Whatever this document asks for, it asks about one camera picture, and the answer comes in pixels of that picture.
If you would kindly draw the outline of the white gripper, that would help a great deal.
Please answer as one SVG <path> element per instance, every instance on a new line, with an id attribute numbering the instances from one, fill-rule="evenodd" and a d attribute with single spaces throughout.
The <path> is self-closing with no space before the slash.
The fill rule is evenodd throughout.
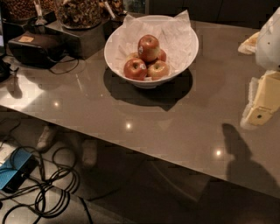
<path id="1" fill-rule="evenodd" d="M 238 47 L 243 54 L 255 53 L 256 64 L 267 71 L 260 79 L 253 77 L 248 86 L 248 104 L 240 125 L 253 130 L 264 125 L 280 109 L 280 7 L 260 32 L 243 41 Z"/>

